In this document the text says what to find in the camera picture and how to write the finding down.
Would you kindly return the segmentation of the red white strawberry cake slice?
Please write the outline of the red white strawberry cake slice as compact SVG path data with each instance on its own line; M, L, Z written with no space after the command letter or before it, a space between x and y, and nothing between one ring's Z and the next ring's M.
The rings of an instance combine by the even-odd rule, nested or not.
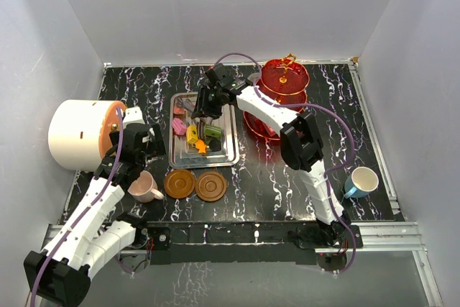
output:
M270 126L268 126L265 123L263 123L262 125L270 136L276 135L276 131L274 131Z

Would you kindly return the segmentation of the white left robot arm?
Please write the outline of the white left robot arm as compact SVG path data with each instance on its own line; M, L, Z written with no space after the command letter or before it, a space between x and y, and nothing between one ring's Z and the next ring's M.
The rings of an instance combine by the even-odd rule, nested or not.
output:
M96 273L123 248L146 245L146 228L133 216L122 217L99 234L110 210L140 177L148 157L166 153L159 124L131 123L110 134L112 148L96 168L86 194L62 229L40 251L24 259L30 288L36 298L59 306L79 306Z

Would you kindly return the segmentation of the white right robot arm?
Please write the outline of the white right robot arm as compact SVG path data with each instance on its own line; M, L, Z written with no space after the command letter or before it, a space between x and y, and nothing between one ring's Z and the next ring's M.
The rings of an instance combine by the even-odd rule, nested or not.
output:
M246 78L236 78L219 63L205 72L191 117L217 119L225 105L245 111L268 125L280 138L285 164L297 170L313 203L321 241L337 247L346 239L350 220L331 187L323 161L323 141L314 115L293 111L264 95Z

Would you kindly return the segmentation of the red three-tier cake stand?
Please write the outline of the red three-tier cake stand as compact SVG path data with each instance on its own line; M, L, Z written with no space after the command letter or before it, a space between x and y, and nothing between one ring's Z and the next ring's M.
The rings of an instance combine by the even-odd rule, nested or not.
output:
M267 61L262 67L262 77L256 82L259 91L279 104L305 104L308 96L306 87L310 76L305 66L296 62L293 54ZM258 137L269 141L279 141L278 135L270 136L263 123L253 115L244 112L244 120L249 129Z

